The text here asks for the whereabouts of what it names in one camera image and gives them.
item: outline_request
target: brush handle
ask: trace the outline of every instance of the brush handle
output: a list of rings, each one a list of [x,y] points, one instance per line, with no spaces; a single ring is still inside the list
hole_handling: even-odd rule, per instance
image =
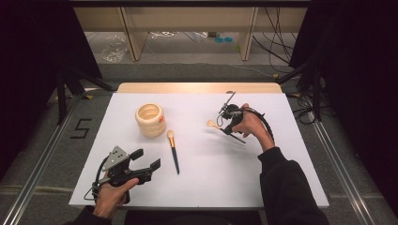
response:
[[[176,165],[176,173],[179,174],[178,159],[176,158],[176,149],[174,147],[172,147],[172,152],[173,152],[173,158],[175,160],[175,165]]]

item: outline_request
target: black cable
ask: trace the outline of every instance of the black cable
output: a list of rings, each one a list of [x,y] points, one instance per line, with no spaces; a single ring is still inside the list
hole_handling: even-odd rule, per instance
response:
[[[263,32],[263,36],[264,36],[264,38],[266,38],[267,40],[272,41],[271,39],[269,39],[269,37],[266,36],[266,34],[264,34],[264,32]],[[280,45],[280,46],[284,46],[285,48],[288,48],[288,49],[293,49],[293,48],[290,47],[290,46],[285,46],[285,45],[283,45],[283,44],[281,44],[281,43],[278,43],[278,42],[274,42],[274,44]]]
[[[266,7],[265,7],[265,11],[266,11],[266,13],[267,13],[269,22],[270,22],[271,25],[272,25],[272,29],[274,30],[274,36],[273,36],[273,38],[272,38],[272,41],[271,41],[271,45],[270,45],[270,47],[269,47],[269,50],[272,49],[272,44],[273,44],[273,43],[276,43],[276,42],[275,42],[275,36],[278,36],[279,40],[280,40],[281,43],[282,43],[283,51],[284,51],[286,57],[288,58],[288,60],[290,61],[290,57],[291,57],[291,56],[290,56],[290,53],[288,52],[288,50],[286,49],[286,47],[285,47],[285,45],[284,45],[284,43],[283,43],[282,31],[281,31],[281,24],[279,23],[280,8],[279,8],[279,7],[277,8],[277,23],[276,23],[276,25],[274,25],[272,19],[270,18],[269,13],[268,13],[268,10],[267,10]],[[269,61],[269,64],[271,65],[271,67],[272,67],[273,69],[275,69],[276,71],[282,72],[282,73],[288,73],[288,72],[286,72],[286,71],[278,70],[277,68],[275,68],[275,67],[272,65],[271,59],[270,59],[270,54],[268,55],[268,61]]]
[[[276,54],[275,52],[273,52],[273,51],[267,49],[267,47],[265,47],[264,45],[262,45],[262,44],[255,38],[255,36],[253,36],[253,39],[255,40],[255,42],[257,42],[257,44],[258,44],[262,49],[264,49],[265,51],[267,51],[267,52],[273,54],[275,57],[281,59],[281,60],[284,61],[286,64],[289,63],[289,62],[286,61],[285,59],[281,58],[281,57],[280,57],[278,54]]]

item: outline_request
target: black sleeve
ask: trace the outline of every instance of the black sleeve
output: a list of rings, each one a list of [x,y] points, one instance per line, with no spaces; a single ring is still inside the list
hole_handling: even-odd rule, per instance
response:
[[[288,161],[278,147],[258,159],[262,162],[260,184],[269,225],[329,224],[296,161]]]
[[[93,206],[86,206],[73,222],[67,222],[65,225],[112,225],[111,220],[97,217],[93,211]]]

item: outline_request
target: person's right hand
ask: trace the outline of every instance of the person's right hand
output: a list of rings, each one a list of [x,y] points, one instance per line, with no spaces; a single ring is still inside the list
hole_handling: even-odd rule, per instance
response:
[[[249,104],[245,103],[242,105],[243,108],[248,108]],[[266,130],[263,122],[254,113],[244,112],[242,122],[232,127],[233,132],[242,132],[243,138],[248,137],[252,134],[260,142],[263,151],[267,151],[269,148],[275,146],[269,132]]]

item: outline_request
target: person's left hand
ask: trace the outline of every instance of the person's left hand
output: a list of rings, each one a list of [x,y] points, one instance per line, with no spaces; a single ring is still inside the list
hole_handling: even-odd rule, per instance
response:
[[[133,178],[120,187],[112,187],[108,183],[101,185],[93,214],[100,218],[112,220],[117,207],[125,202],[126,192],[138,185],[138,182],[138,178]]]

